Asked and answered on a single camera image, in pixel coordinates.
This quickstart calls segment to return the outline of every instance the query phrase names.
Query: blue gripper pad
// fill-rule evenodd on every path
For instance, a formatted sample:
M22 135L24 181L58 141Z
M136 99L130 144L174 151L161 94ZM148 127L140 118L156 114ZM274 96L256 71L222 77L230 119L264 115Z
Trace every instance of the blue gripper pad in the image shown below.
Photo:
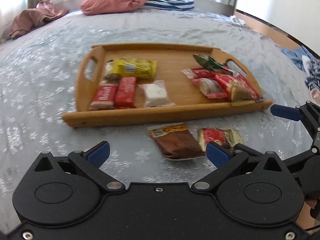
M102 141L87 152L85 152L86 160L99 168L110 156L110 144Z
M270 108L270 112L274 116L282 117L292 121L301 121L303 119L303 115L301 114L300 110L293 107L273 105Z
M211 161L217 168L221 167L223 164L230 160L230 156L228 154L226 154L211 142L207 144L206 152L209 161Z

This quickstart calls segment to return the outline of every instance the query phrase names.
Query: brown cloth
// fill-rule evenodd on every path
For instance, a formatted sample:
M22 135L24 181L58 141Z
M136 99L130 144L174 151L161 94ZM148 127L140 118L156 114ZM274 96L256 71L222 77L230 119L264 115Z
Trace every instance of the brown cloth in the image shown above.
M36 8L26 9L14 18L11 27L4 31L2 39L15 39L23 36L48 22L61 18L68 11L54 6L50 0L39 0Z

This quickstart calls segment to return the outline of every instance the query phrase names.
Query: tray handle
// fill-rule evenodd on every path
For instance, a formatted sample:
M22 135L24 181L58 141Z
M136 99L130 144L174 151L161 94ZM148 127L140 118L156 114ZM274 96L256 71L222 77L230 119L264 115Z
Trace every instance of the tray handle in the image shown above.
M239 68L242 69L242 71L246 74L247 81L250 83L250 85L252 85L254 90L262 97L262 92L257 80L254 78L251 72L246 68L246 66L243 65L239 60L237 60L235 57L231 56L230 54L217 49L212 50L211 57L215 61L221 64L224 64L228 61L233 61Z
M92 59L95 63L92 79L86 78L84 71ZM103 47L95 47L85 56L80 65L80 70L76 80L76 108L78 112L88 111L89 105L97 92L101 80L102 69L105 59L105 50Z

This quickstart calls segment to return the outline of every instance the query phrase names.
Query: bed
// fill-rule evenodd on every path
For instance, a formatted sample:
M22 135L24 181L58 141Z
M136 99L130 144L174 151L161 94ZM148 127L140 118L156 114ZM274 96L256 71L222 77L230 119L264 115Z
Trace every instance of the bed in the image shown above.
M280 48L234 18L197 9L96 16L72 12L0 46L2 232L20 223L12 193L41 151L63 156L107 140L111 154L100 169L126 187L130 182L193 183L215 169L206 157L180 162L164 159L148 137L147 128L154 124L73 129L63 122L63 112L75 111L75 79L83 57L94 44L117 42L218 47L246 65L264 96L274 103L295 106L311 100L303 74ZM312 143L301 122L273 117L269 110L186 124L195 137L202 127L238 129L245 145L275 151L282 159L309 149Z

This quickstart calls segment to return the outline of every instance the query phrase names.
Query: wooden tray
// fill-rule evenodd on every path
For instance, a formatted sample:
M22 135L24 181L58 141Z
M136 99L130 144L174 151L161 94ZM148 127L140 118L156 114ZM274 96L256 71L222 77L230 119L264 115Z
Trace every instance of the wooden tray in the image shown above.
M253 100L228 102L225 99L207 99L181 72L186 68L197 68L193 54L206 54L219 63L235 62L245 73L248 82L260 93L260 87L250 71L237 59L217 48L166 43L124 43L95 45L84 58L76 81L77 112L64 113L63 120L71 127L139 124L150 122L177 122L187 119L208 118L230 114L248 113L267 109L272 101L256 103ZM106 62L115 57L134 57L157 61L154 80L164 80L170 101L176 106L143 108L144 93L136 88L136 109L88 111L88 107L99 88L102 70ZM95 62L92 79L84 71L89 60ZM138 84L153 80L139 80Z

